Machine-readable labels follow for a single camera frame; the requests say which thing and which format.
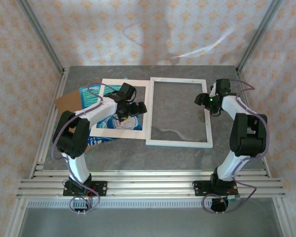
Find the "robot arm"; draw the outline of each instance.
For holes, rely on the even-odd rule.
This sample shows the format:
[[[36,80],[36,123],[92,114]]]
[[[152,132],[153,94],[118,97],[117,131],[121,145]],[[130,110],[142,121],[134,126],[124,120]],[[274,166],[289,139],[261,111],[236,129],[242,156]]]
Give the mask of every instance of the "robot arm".
[[[198,196],[206,194],[229,196],[231,192],[238,194],[233,176],[249,161],[246,158],[253,158],[264,152],[266,130],[262,121],[254,115],[255,113],[251,110],[249,113],[249,108],[230,91],[228,79],[217,80],[211,86],[211,90],[210,94],[199,94],[194,102],[197,105],[203,105],[215,117],[219,116],[223,110],[234,120],[229,139],[230,151],[224,162],[215,169],[210,181],[195,181],[193,185],[200,190],[195,192]],[[259,116],[267,122],[265,115]],[[218,211],[225,211],[225,206]]]
[[[62,113],[57,125],[53,142],[59,134],[61,128],[75,115],[82,114],[73,122],[71,122],[62,133],[56,147],[69,163],[70,170],[76,179],[85,186],[91,187],[91,174],[86,166],[84,151],[87,148],[89,129],[96,125],[99,121],[111,115],[117,115],[119,121],[126,120],[129,116],[133,117],[138,114],[147,112],[143,102],[136,104],[132,97],[136,94],[136,89],[129,84],[124,83],[119,91],[114,91],[104,95],[102,101],[98,101],[92,106],[74,113],[65,111]],[[75,195],[86,195],[87,190],[81,187],[74,179],[72,174],[69,177],[69,183],[66,182],[66,188],[75,187]]]

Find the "floral wallpaper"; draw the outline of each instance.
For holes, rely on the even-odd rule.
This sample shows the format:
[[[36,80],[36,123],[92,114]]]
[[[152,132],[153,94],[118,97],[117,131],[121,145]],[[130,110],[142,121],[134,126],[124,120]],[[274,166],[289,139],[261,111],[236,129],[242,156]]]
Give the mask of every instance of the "floral wallpaper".
[[[236,65],[271,2],[29,0],[64,67]]]
[[[296,0],[283,1],[242,75],[256,88],[251,106],[268,116],[268,162],[284,180],[296,223]]]
[[[0,0],[0,236],[28,178],[59,74],[16,0]]]

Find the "gray tabletop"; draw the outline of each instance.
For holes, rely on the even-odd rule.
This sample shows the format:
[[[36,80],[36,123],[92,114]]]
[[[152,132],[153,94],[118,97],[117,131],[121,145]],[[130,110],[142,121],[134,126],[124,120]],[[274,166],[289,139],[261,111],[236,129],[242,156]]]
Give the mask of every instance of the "gray tabletop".
[[[150,77],[205,79],[207,90],[221,78],[238,79],[233,66],[75,66],[70,67],[64,94],[96,79],[139,79]],[[231,82],[234,92],[240,84]],[[136,101],[144,99],[144,88],[137,88]],[[194,104],[201,86],[186,83],[159,82],[154,90],[153,139],[206,141],[204,110]],[[116,139],[85,152],[89,170],[213,170],[229,152],[232,119],[226,112],[211,117],[213,148],[146,146],[145,140]],[[50,142],[44,170],[66,170],[64,161],[51,159]],[[252,161],[245,169],[264,169],[262,161]]]

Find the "enclosure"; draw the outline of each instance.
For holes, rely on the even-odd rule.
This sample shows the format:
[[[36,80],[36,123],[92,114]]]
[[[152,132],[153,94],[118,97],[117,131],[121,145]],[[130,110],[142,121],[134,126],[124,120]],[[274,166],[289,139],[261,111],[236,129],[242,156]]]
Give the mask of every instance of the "enclosure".
[[[218,79],[255,87],[240,97],[267,115],[270,146],[237,176],[255,194],[211,215],[192,182],[224,162],[233,118],[194,99]],[[52,137],[95,81],[133,85],[148,112],[139,130],[92,127],[117,139],[84,153],[107,191],[76,216]],[[238,190],[230,209],[252,192]],[[296,0],[0,0],[0,236],[78,234],[296,236]]]

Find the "white picture frame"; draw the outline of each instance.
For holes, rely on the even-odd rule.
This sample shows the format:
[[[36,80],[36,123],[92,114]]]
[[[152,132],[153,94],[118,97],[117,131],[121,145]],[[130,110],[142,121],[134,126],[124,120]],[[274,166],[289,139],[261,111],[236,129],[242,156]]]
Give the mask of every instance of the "white picture frame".
[[[150,107],[149,101],[149,80],[128,80],[128,79],[103,79],[102,83],[107,85],[123,85],[123,83],[130,84],[132,86],[145,87],[145,105]],[[100,96],[103,96],[104,86],[101,85]],[[91,128],[90,136],[93,137],[112,137],[112,138],[129,138],[129,139],[146,139],[147,134],[148,114],[145,113],[143,117],[143,129],[142,130],[128,130],[128,129],[110,129],[110,128],[97,128],[96,125]]]
[[[192,148],[212,148],[212,128],[211,118],[208,110],[204,108],[205,114],[205,126],[207,142],[187,142],[187,141],[166,141],[166,140],[152,140],[151,139],[151,124],[152,124],[152,108],[153,108],[153,90],[155,82],[173,82],[173,83],[194,83],[202,85],[202,92],[207,93],[206,80],[204,79],[182,79],[182,78],[150,78],[150,94],[149,94],[149,106],[147,106],[148,123],[146,133],[146,145],[152,146],[170,146],[170,147],[192,147]]]

